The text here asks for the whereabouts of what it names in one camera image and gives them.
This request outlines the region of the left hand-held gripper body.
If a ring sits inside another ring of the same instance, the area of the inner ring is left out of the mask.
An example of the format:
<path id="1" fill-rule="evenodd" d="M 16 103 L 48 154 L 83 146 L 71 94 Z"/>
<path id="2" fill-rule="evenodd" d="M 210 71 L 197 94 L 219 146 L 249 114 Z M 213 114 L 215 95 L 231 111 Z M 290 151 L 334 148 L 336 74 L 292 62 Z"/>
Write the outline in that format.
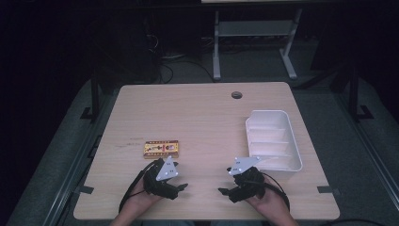
<path id="1" fill-rule="evenodd" d="M 169 179 L 179 175 L 172 162 L 170 156 L 166 160 L 159 158 L 153 162 L 144 174 L 144 189 L 146 192 L 170 200 L 178 197 L 177 186 L 168 183 Z"/>

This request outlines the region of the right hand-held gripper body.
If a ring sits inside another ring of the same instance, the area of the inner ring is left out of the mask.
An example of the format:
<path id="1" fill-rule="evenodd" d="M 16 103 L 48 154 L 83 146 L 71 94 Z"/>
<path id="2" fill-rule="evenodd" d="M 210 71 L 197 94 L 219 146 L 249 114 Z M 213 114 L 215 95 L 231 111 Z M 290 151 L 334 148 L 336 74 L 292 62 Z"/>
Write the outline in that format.
<path id="1" fill-rule="evenodd" d="M 236 184 L 236 187 L 231 189 L 231 195 L 228 196 L 232 202 L 240 202 L 254 196 L 263 197 L 264 177 L 255 167 L 260 161 L 259 156 L 234 158 L 232 171 L 229 172 Z"/>

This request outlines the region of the yellow and red snack packet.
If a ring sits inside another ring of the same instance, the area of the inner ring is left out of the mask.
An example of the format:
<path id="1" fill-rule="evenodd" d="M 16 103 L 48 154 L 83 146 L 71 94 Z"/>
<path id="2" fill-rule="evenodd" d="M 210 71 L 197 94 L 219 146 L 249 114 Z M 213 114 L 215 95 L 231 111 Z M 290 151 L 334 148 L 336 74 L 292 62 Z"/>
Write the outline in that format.
<path id="1" fill-rule="evenodd" d="M 147 141 L 144 145 L 143 156 L 148 159 L 179 156 L 178 140 Z"/>

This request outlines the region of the white divided plastic bin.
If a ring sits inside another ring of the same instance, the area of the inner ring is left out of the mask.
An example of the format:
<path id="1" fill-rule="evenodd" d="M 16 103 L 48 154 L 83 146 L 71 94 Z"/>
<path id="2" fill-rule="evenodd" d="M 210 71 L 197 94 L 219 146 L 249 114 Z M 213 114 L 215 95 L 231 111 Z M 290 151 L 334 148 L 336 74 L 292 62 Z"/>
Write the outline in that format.
<path id="1" fill-rule="evenodd" d="M 293 128 L 282 110 L 253 110 L 246 120 L 250 157 L 259 157 L 258 170 L 298 172 L 302 170 Z"/>

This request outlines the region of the person's left hand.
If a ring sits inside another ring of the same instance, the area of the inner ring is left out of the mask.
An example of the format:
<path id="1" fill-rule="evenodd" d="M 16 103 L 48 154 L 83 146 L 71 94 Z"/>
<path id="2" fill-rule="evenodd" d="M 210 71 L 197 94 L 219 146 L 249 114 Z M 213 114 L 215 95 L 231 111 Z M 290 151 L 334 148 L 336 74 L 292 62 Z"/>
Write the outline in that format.
<path id="1" fill-rule="evenodd" d="M 146 192 L 144 182 L 140 179 L 123 205 L 122 212 L 127 213 L 130 217 L 137 218 L 161 200 L 162 197 Z"/>

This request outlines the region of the black metal stand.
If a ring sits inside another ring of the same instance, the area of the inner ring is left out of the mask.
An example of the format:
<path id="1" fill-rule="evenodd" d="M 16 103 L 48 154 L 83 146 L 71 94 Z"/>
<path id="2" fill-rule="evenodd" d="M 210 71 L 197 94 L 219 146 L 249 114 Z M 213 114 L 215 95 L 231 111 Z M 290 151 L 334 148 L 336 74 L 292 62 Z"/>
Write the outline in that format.
<path id="1" fill-rule="evenodd" d="M 374 116 L 366 105 L 358 105 L 359 100 L 359 72 L 353 66 L 349 79 L 349 99 L 348 99 L 348 112 L 355 122 L 360 120 L 369 120 Z"/>
<path id="2" fill-rule="evenodd" d="M 90 100 L 91 106 L 86 107 L 82 112 L 80 119 L 81 120 L 90 120 L 94 122 L 97 120 L 100 114 L 100 95 L 101 95 L 101 86 L 99 83 L 98 76 L 94 73 L 90 78 Z"/>

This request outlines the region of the white metal desk frame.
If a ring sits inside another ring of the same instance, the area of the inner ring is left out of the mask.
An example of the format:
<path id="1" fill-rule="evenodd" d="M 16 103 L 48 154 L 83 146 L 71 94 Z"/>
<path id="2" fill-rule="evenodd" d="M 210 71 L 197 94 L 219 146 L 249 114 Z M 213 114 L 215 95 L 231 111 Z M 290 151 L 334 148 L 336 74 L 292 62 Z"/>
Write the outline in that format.
<path id="1" fill-rule="evenodd" d="M 283 36 L 287 38 L 287 41 L 285 46 L 279 50 L 279 54 L 289 78 L 296 80 L 297 75 L 289 54 L 299 26 L 302 11 L 303 9 L 299 8 L 292 20 L 237 22 L 221 21 L 219 19 L 219 12 L 217 11 L 214 23 L 213 79 L 216 81 L 221 79 L 219 60 L 220 38 Z"/>

